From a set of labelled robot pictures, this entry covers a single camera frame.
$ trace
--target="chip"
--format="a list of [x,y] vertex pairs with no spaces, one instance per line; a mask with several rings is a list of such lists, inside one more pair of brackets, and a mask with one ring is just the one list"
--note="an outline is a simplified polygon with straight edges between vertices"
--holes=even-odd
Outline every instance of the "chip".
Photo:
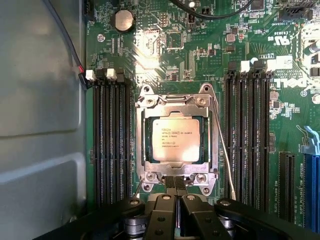
[[265,10],[265,0],[253,0],[250,5],[251,11],[262,11]]
[[152,124],[152,155],[156,161],[196,162],[200,157],[197,119],[156,119]]
[[172,74],[172,75],[171,75],[171,80],[172,80],[172,81],[177,81],[177,80],[178,80],[177,74]]
[[216,55],[216,50],[210,49],[209,50],[209,56],[215,56]]
[[227,43],[234,43],[236,41],[236,35],[234,35],[233,33],[229,33],[226,35],[225,41]]
[[274,101],[274,102],[273,102],[273,108],[274,108],[274,109],[280,108],[280,102]]
[[234,45],[229,45],[225,47],[226,52],[234,52],[236,51],[236,47]]

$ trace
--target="metal load plate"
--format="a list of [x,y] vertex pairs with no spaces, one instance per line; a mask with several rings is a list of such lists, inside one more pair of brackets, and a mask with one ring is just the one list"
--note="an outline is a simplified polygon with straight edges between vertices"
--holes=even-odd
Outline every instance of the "metal load plate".
[[150,85],[142,86],[135,104],[136,171],[143,184],[150,186],[146,192],[164,176],[184,176],[186,184],[199,186],[205,196],[211,194],[219,175],[214,105],[219,108],[214,96],[209,83],[195,94],[159,95]]

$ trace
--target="black pcie slot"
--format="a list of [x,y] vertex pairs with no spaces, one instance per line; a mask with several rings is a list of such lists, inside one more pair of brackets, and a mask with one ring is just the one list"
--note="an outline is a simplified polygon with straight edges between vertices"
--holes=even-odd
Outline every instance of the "black pcie slot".
[[245,115],[245,102],[246,102],[246,75],[241,75],[240,79],[236,81],[236,151],[235,151],[235,187],[237,200],[246,203],[246,115]]
[[[234,158],[233,158],[233,83],[234,77],[227,73],[224,79],[224,141],[227,154],[230,161],[231,174],[233,174]],[[228,179],[228,168],[224,166],[224,196],[230,198],[231,189]]]
[[294,154],[279,154],[279,217],[295,221],[295,158]]

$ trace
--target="black dimm slot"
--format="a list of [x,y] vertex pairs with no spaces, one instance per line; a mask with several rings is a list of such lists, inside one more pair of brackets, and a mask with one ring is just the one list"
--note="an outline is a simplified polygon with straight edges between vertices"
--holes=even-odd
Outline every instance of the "black dimm slot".
[[94,175],[94,199],[96,206],[100,206],[100,175],[99,175],[99,91],[93,89],[93,175]]
[[235,88],[235,192],[236,192],[236,200],[241,202],[242,199],[242,159],[240,157],[240,141],[241,135],[243,134],[240,125],[241,125],[241,84],[240,79],[237,79],[234,84]]
[[95,147],[94,178],[95,178],[95,199],[97,207],[108,204],[106,191],[106,155],[105,155],[105,124],[104,124],[104,101],[105,88],[98,87],[93,90],[93,114],[94,133],[93,145]]
[[259,79],[253,81],[252,89],[252,202],[253,206],[258,209],[260,204],[260,188],[259,188]]
[[259,209],[268,211],[268,170],[269,170],[269,80],[263,75],[260,81],[260,163],[259,163]]
[[113,125],[114,125],[114,87],[109,86],[109,139],[110,139],[110,158],[109,158],[109,164],[110,164],[110,184],[111,184],[111,189],[110,189],[110,201],[111,203],[115,203],[117,201],[116,198],[116,179],[115,179],[115,139],[114,139],[114,130],[113,130]]
[[255,105],[253,102],[254,97],[254,80],[252,79],[252,76],[249,76],[249,79],[247,82],[247,204],[249,206],[254,206],[254,200],[253,200],[253,191],[255,190],[253,188],[254,178],[253,178],[253,122],[255,122],[254,117],[254,109]]
[[115,162],[115,179],[116,179],[116,202],[121,200],[121,164],[120,164],[120,91],[118,86],[114,86],[114,113],[115,121],[113,122],[114,130],[114,162]]
[[125,123],[125,119],[124,119],[124,87],[123,86],[118,86],[117,87],[119,90],[119,129],[118,129],[118,133],[119,133],[119,180],[120,180],[120,200],[122,200],[124,198],[124,123]]
[[265,156],[265,160],[264,160],[264,171],[265,171],[265,175],[264,175],[264,182],[265,184],[263,185],[264,187],[264,211],[266,213],[269,212],[269,145],[270,145],[270,136],[269,136],[269,132],[270,132],[270,77],[272,77],[273,75],[269,75],[269,73],[267,73],[267,78],[265,81],[265,110],[264,110],[264,124],[265,124],[265,128],[264,128],[264,156]]
[[130,168],[130,146],[131,146],[131,88],[130,86],[124,86],[124,121],[125,121],[125,132],[124,132],[124,196],[131,196],[131,168]]
[[105,124],[104,112],[106,111],[105,87],[99,88],[99,174],[100,174],[100,203],[107,203],[106,194],[106,156],[105,156]]
[[248,74],[241,79],[240,83],[240,90],[241,90],[241,98],[240,98],[240,108],[242,109],[240,116],[241,116],[241,124],[240,129],[242,135],[240,136],[240,158],[242,159],[242,203],[247,204],[247,187],[246,187],[246,176],[247,176],[247,142],[246,142],[246,135],[247,135],[247,79]]
[[[224,141],[226,144],[226,150],[230,161],[230,167],[233,167],[233,143],[232,143],[232,136],[233,136],[233,128],[232,128],[232,98],[233,98],[233,89],[232,89],[232,80],[227,74],[225,81],[224,81],[224,114],[223,114],[223,121],[224,121]],[[231,189],[229,185],[228,179],[228,168],[224,165],[223,168],[224,174],[224,196],[226,198],[230,198]]]
[[105,176],[104,179],[106,181],[106,202],[107,204],[112,203],[112,182],[111,182],[111,165],[110,165],[110,88],[108,86],[105,87],[104,94],[104,111],[103,111],[103,120],[104,120],[104,149],[105,149]]
[[236,81],[236,196],[237,200],[246,203],[246,183],[245,183],[245,130],[246,130],[246,117],[245,117],[245,92],[246,92],[246,79],[241,76],[240,79]]

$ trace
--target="pcie slot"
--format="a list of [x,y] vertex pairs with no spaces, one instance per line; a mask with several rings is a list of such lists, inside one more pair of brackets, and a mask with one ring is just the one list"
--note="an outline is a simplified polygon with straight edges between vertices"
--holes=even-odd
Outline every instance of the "pcie slot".
[[[235,74],[229,71],[224,77],[224,141],[226,144],[227,154],[230,160],[231,174],[234,176],[235,160],[233,157],[233,86]],[[230,185],[228,180],[227,167],[223,168],[224,175],[224,196],[230,198]]]
[[240,79],[236,81],[236,150],[235,150],[235,162],[236,162],[236,196],[237,200],[246,203],[246,115],[245,115],[245,103],[246,99],[246,84],[247,74],[241,74]]
[[306,154],[305,227],[320,233],[320,156]]
[[295,158],[294,154],[279,154],[279,217],[295,221]]

